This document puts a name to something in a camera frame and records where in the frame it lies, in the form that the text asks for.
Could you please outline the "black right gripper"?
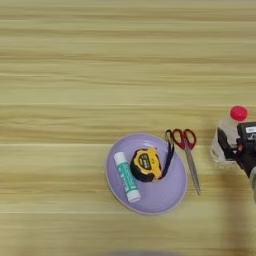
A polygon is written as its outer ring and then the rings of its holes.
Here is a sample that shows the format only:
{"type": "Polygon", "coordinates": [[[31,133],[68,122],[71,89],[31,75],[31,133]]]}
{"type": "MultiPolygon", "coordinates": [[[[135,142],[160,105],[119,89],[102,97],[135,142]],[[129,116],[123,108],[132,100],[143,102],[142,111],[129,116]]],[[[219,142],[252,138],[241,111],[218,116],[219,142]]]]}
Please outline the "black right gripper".
{"type": "Polygon", "coordinates": [[[256,167],[256,152],[251,146],[237,145],[238,133],[232,129],[225,133],[220,127],[217,128],[218,144],[227,161],[235,161],[239,167],[250,177],[256,167]]]}

